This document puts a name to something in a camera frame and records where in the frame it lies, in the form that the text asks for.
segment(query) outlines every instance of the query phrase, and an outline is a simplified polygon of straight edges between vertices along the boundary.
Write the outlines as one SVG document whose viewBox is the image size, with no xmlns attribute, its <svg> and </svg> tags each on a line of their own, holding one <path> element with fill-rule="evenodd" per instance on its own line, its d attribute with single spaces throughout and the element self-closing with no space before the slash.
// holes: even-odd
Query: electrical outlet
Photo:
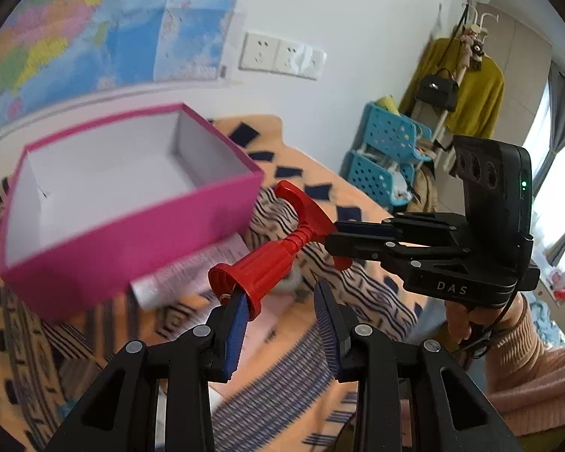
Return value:
<svg viewBox="0 0 565 452">
<path fill-rule="evenodd" d="M 298 75 L 304 58 L 304 50 L 304 44 L 279 41 L 278 52 L 276 53 L 272 71 L 284 75 Z"/>
<path fill-rule="evenodd" d="M 320 51 L 319 49 L 314 49 L 313 47 L 306 46 L 304 57 L 299 68 L 299 75 L 302 78 L 317 80 L 322 74 L 326 60 L 327 53 Z"/>
<path fill-rule="evenodd" d="M 238 67 L 242 70 L 272 71 L 277 49 L 278 39 L 248 32 Z"/>
</svg>

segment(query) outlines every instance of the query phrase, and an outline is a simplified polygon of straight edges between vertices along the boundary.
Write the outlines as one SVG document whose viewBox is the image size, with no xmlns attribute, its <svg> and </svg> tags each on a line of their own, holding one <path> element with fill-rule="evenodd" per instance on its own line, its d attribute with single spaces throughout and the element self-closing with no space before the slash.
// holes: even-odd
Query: striped blanket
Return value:
<svg viewBox="0 0 565 452">
<path fill-rule="evenodd" d="M 380 221 L 389 215 L 366 195 L 282 142 L 271 116 L 214 122 L 264 170 L 245 242 L 250 249 L 279 239 L 297 225 L 293 209 L 273 186 L 287 179 L 316 200 L 332 220 Z M 8 180 L 0 181 L 0 212 Z M 313 288 L 326 278 L 338 300 L 361 321 L 404 339 L 426 303 L 377 263 L 356 262 L 343 273 L 317 243 L 298 255 L 302 284 L 261 348 L 217 387 L 224 401 L 212 415 L 216 450 L 322 451 L 356 408 L 356 385 L 328 371 L 315 326 Z M 130 339 L 169 340 L 212 303 L 210 293 L 143 311 L 130 292 L 60 324 L 31 313 L 0 280 L 0 434 L 7 450 L 41 450 L 59 423 L 112 356 Z"/>
</svg>

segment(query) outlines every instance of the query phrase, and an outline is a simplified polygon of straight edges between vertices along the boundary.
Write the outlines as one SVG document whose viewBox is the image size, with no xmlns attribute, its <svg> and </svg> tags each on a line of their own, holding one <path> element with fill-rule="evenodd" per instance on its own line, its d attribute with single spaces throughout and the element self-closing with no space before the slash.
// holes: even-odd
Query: screw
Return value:
<svg viewBox="0 0 565 452">
<path fill-rule="evenodd" d="M 211 328 L 207 325 L 199 325 L 193 328 L 193 334 L 195 336 L 207 336 L 211 333 Z"/>
<path fill-rule="evenodd" d="M 126 345 L 126 352 L 128 353 L 138 353 L 142 350 L 142 342 L 133 341 Z"/>
<path fill-rule="evenodd" d="M 372 328 L 368 325 L 358 325 L 354 328 L 354 331 L 360 336 L 370 336 L 372 334 Z"/>
<path fill-rule="evenodd" d="M 436 340 L 425 340 L 423 344 L 425 350 L 429 352 L 439 352 L 441 350 L 441 345 Z"/>
</svg>

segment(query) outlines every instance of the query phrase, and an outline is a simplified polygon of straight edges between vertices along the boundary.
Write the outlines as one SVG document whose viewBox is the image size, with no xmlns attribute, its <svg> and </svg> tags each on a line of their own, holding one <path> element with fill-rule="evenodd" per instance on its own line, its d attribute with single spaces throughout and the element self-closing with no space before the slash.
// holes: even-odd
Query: white sheer curtain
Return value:
<svg viewBox="0 0 565 452">
<path fill-rule="evenodd" d="M 548 85 L 524 147 L 530 153 L 533 175 L 542 164 L 550 142 L 550 99 Z M 531 233 L 536 244 L 550 248 L 565 232 L 565 147 L 557 154 L 532 208 Z M 558 268 L 565 274 L 565 253 Z"/>
</svg>

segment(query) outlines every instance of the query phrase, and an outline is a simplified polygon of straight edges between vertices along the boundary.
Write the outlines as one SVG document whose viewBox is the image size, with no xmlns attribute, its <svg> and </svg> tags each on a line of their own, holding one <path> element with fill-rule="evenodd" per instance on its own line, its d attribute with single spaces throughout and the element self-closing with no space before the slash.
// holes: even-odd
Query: gray curtain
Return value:
<svg viewBox="0 0 565 452">
<path fill-rule="evenodd" d="M 565 253 L 565 232 L 546 253 L 546 257 L 550 265 L 556 267 L 563 256 L 563 253 Z"/>
<path fill-rule="evenodd" d="M 548 72 L 548 92 L 551 117 L 550 151 L 534 177 L 532 187 L 534 197 L 538 195 L 555 156 L 565 147 L 565 75 L 559 71 L 554 62 L 550 64 Z"/>
</svg>

